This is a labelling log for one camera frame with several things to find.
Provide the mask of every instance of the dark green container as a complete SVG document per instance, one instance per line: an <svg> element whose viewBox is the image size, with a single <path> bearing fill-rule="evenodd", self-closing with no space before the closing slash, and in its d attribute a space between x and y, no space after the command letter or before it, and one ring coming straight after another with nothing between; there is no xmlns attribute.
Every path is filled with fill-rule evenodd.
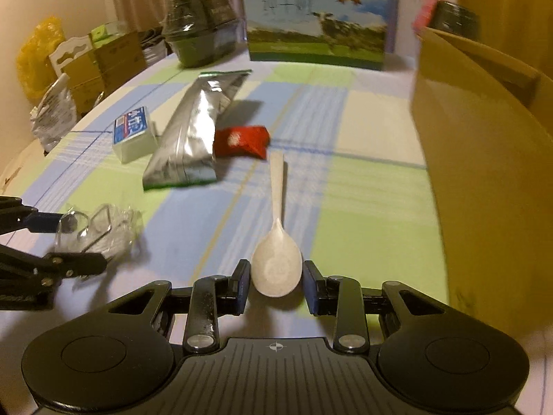
<svg viewBox="0 0 553 415"><path fill-rule="evenodd" d="M184 67L201 67L234 51L238 24L228 0L171 0L162 34Z"/></svg>
<svg viewBox="0 0 553 415"><path fill-rule="evenodd" d="M480 38L478 16L469 9L449 1L439 1L436 4L434 15L428 26L475 41Z"/></svg>

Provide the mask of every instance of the clear plastic packaging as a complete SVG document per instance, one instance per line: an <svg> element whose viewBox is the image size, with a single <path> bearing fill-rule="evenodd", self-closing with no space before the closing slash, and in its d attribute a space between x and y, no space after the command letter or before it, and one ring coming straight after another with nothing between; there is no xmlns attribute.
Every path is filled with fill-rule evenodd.
<svg viewBox="0 0 553 415"><path fill-rule="evenodd" d="M105 204L89 216L70 209L58 224L54 251L101 253L113 260L131 250L141 230L142 215L136 210Z"/></svg>
<svg viewBox="0 0 553 415"><path fill-rule="evenodd" d="M63 73L31 111L31 132L49 153L77 124L77 109L67 88L69 76Z"/></svg>

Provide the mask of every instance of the silver foil bag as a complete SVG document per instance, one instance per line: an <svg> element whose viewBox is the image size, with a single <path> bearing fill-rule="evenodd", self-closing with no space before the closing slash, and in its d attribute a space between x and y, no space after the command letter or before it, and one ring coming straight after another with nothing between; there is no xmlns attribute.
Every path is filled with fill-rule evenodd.
<svg viewBox="0 0 553 415"><path fill-rule="evenodd" d="M142 176L145 190L216 181L213 142L217 119L251 70L201 73L184 94Z"/></svg>

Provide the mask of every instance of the table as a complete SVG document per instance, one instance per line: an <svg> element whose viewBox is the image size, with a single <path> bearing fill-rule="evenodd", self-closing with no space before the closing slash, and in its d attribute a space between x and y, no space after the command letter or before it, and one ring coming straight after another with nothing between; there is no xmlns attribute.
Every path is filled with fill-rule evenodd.
<svg viewBox="0 0 553 415"><path fill-rule="evenodd" d="M390 58L385 72L299 63L250 62L244 52L207 70L251 68L225 126L261 124L288 163L284 226L323 275L343 274L365 287L400 280L447 301L440 227L424 155L409 113L414 72ZM269 166L248 158L217 162L210 186L142 190L148 157L121 165L111 150L112 123L146 106L162 131L198 70L174 56L129 81L81 120L33 170L10 187L27 205L59 212L93 211L103 203L142 212L139 254L102 276L66 280L55 309L1 313L0 399L10 413L32 402L20 358L43 331L156 279L174 287L210 274L230 274L249 258L271 225ZM43 255L51 234L0 237ZM374 318L369 319L378 340ZM250 292L246 313L219 320L225 336L326 336L332 320L309 315L299 289L281 299ZM179 341L184 317L175 323Z"/></svg>

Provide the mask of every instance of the white plastic bag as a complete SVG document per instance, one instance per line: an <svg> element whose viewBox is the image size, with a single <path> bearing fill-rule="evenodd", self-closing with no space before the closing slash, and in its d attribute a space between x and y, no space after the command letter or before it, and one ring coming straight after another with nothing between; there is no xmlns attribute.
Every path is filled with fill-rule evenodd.
<svg viewBox="0 0 553 415"><path fill-rule="evenodd" d="M47 153L77 124L77 109L63 73L31 111L31 132Z"/></svg>

